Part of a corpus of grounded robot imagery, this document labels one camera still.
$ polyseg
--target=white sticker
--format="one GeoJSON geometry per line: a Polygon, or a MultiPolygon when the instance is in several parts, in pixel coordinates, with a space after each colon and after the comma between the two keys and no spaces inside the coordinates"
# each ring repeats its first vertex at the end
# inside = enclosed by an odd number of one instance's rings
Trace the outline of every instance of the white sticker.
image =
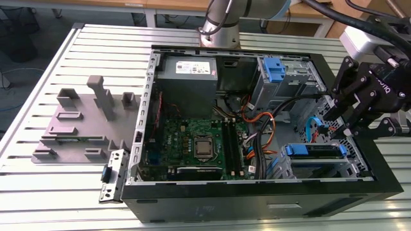
{"type": "Polygon", "coordinates": [[[255,106],[251,103],[247,103],[247,107],[254,110],[255,106]]]}
{"type": "Polygon", "coordinates": [[[255,173],[256,172],[256,167],[250,165],[248,166],[248,172],[255,173]]]}
{"type": "Polygon", "coordinates": [[[143,7],[143,4],[135,4],[135,3],[125,3],[125,6],[137,6],[137,7],[143,7]]]}
{"type": "Polygon", "coordinates": [[[177,61],[177,63],[175,64],[175,72],[177,74],[209,75],[209,63],[177,61]]]}

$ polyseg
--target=motherboard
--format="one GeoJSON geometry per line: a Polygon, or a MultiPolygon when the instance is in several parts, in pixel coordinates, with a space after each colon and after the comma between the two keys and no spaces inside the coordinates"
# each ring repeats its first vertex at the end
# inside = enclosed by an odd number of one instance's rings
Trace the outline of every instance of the motherboard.
{"type": "Polygon", "coordinates": [[[168,119],[161,145],[147,151],[143,175],[155,181],[248,179],[240,148],[244,134],[244,122],[168,119]]]}

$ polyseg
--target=open computer tower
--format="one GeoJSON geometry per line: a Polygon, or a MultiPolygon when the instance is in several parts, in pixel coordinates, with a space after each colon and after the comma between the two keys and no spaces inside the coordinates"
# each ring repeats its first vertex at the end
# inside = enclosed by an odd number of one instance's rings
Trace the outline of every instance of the open computer tower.
{"type": "Polygon", "coordinates": [[[400,193],[372,140],[316,133],[344,124],[323,121],[330,95],[288,105],[262,131],[274,139],[258,177],[260,123],[241,114],[328,91],[334,79],[320,54],[153,46],[133,145],[112,152],[100,203],[124,201],[144,223],[201,222],[331,216],[400,193]]]}

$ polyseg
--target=blue cable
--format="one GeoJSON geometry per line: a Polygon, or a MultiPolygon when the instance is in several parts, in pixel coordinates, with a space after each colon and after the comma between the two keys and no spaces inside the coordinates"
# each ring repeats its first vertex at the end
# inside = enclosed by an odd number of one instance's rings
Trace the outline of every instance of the blue cable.
{"type": "Polygon", "coordinates": [[[5,111],[9,111],[9,110],[13,110],[13,109],[16,109],[17,107],[21,107],[23,105],[24,105],[24,103],[19,104],[19,105],[15,106],[15,107],[5,108],[5,109],[0,109],[0,112],[5,112],[5,111]]]}
{"type": "Polygon", "coordinates": [[[307,122],[306,122],[306,137],[307,137],[307,142],[310,143],[311,142],[311,121],[315,121],[315,123],[318,124],[318,126],[322,126],[324,125],[322,120],[316,117],[316,116],[312,116],[308,118],[307,122]]]}

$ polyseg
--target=aluminum extrusion table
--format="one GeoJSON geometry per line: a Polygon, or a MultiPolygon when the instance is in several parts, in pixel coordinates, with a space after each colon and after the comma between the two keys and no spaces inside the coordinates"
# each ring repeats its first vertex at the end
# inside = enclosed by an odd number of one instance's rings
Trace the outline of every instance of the aluminum extrusion table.
{"type": "MultiPolygon", "coordinates": [[[[320,53],[336,74],[347,55],[336,39],[240,34],[244,49],[320,53]]],[[[140,94],[152,44],[197,46],[192,30],[85,25],[73,28],[0,142],[0,230],[411,230],[411,140],[378,147],[406,190],[328,218],[141,224],[125,204],[99,204],[103,166],[36,166],[32,152],[57,107],[61,88],[92,93],[103,75],[112,94],[140,94]]]]}

